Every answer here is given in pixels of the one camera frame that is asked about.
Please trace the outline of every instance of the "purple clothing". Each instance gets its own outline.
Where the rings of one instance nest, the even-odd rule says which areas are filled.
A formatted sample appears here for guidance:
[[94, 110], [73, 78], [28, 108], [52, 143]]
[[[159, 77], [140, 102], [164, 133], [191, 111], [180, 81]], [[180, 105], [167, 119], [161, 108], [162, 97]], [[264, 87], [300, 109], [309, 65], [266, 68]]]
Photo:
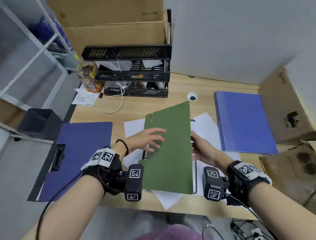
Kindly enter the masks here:
[[[202, 240], [202, 235], [179, 225], [169, 225], [160, 232], [148, 233], [138, 240]], [[204, 240], [213, 240], [206, 236], [204, 232]]]

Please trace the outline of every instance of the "qr code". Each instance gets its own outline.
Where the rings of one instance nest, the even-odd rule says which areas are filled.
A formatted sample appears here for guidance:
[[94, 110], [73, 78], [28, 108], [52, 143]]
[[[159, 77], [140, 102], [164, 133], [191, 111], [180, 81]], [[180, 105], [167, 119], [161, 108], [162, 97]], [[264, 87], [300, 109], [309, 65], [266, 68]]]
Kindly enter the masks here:
[[140, 169], [131, 169], [130, 178], [139, 178]]
[[93, 158], [92, 158], [91, 160], [97, 160], [97, 159], [99, 159], [100, 156], [101, 156], [101, 154], [102, 154], [102, 152], [94, 154], [94, 156], [93, 156]]
[[128, 193], [127, 194], [128, 201], [138, 201], [138, 194], [136, 193]]
[[207, 170], [207, 175], [209, 177], [218, 178], [217, 172], [215, 171]]
[[248, 173], [251, 173], [253, 170], [247, 165], [245, 165], [239, 168], [239, 171], [241, 171], [244, 175], [247, 175]]
[[258, 168], [256, 168], [255, 166], [253, 166], [253, 165], [250, 165], [249, 166], [252, 170], [255, 170], [255, 171], [257, 171], [257, 172], [261, 172]]
[[219, 192], [219, 191], [215, 191], [215, 190], [210, 189], [209, 194], [207, 195], [207, 198], [219, 200], [220, 193], [221, 192]]
[[105, 161], [108, 161], [108, 162], [111, 162], [112, 158], [113, 158], [113, 154], [112, 153], [105, 152], [101, 159], [105, 160]]

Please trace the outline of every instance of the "person's left hand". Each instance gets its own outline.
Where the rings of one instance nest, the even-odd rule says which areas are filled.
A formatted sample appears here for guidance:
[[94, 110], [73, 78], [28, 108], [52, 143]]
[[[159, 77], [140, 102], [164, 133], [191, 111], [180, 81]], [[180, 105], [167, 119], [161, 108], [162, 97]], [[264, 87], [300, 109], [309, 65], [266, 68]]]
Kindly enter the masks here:
[[162, 128], [150, 128], [144, 129], [141, 132], [126, 138], [124, 141], [128, 146], [130, 153], [135, 151], [136, 149], [142, 149], [148, 152], [154, 152], [155, 150], [147, 147], [147, 145], [151, 145], [155, 148], [160, 148], [160, 145], [155, 143], [154, 141], [164, 141], [165, 139], [156, 133], [165, 133], [166, 129]]

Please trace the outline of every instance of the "white charging cable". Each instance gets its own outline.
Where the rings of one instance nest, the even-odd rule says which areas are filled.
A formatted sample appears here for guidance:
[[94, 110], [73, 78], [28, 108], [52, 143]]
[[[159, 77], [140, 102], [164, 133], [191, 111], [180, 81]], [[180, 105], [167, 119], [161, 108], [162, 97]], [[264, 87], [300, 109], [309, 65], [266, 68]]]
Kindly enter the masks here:
[[[122, 86], [122, 85], [119, 84], [118, 82], [115, 82], [115, 83], [120, 87], [121, 94], [113, 95], [113, 96], [108, 96], [108, 97], [106, 97], [105, 99], [102, 99], [102, 101], [101, 101], [101, 108], [102, 108], [103, 112], [106, 113], [106, 114], [114, 114], [114, 113], [116, 113], [116, 112], [118, 112], [118, 111], [121, 110], [121, 108], [123, 107], [123, 95], [124, 95], [124, 93], [125, 93], [125, 88], [127, 88], [129, 85], [132, 84], [132, 82], [130, 82], [129, 85], [126, 85], [125, 80], [124, 80], [124, 77], [123, 77], [123, 73], [122, 73], [121, 68], [120, 68], [120, 66], [119, 66], [119, 62], [118, 62], [117, 60], [116, 60], [116, 62], [117, 62], [117, 64], [118, 64], [118, 69], [119, 69], [119, 71], [120, 71], [120, 73], [121, 73], [121, 75], [122, 75], [122, 79], [123, 79], [123, 82], [124, 82], [124, 86]], [[121, 97], [122, 97], [121, 105], [119, 106], [119, 108], [116, 109], [116, 110], [113, 111], [113, 112], [106, 112], [106, 111], [103, 109], [103, 103], [105, 102], [105, 100], [108, 99], [108, 98], [111, 98], [111, 97], [118, 97], [118, 96], [121, 96]]]

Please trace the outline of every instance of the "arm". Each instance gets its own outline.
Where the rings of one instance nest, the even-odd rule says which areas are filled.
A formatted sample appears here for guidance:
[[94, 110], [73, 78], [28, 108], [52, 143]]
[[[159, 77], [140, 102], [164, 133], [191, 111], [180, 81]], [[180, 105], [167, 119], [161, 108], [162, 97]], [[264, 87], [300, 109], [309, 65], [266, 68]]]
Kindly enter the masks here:
[[[159, 148], [155, 140], [164, 141], [164, 138], [155, 133], [165, 132], [164, 129], [146, 129], [127, 139], [130, 153], [136, 149], [144, 149], [153, 152], [154, 149], [147, 147], [148, 144]], [[120, 160], [126, 153], [122, 142], [113, 147], [115, 153], [120, 155]], [[39, 238], [75, 240], [79, 239], [90, 222], [98, 207], [104, 190], [102, 184], [96, 178], [85, 175], [81, 177], [47, 212], [44, 216]], [[22, 240], [34, 240], [37, 223], [24, 235]]]
[[[233, 160], [214, 148], [205, 139], [191, 132], [197, 160], [226, 173]], [[316, 236], [316, 215], [266, 183], [256, 185], [249, 193], [248, 203], [266, 227], [278, 239], [310, 240]]]

